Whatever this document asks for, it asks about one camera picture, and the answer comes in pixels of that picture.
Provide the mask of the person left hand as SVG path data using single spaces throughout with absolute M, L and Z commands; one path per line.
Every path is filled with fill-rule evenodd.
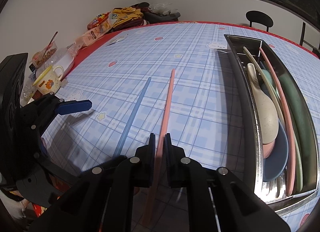
M 1 191 L 1 201 L 13 219 L 21 220 L 26 217 L 24 211 L 30 203 L 27 199 L 24 198 L 17 202 L 13 199 L 10 199 Z

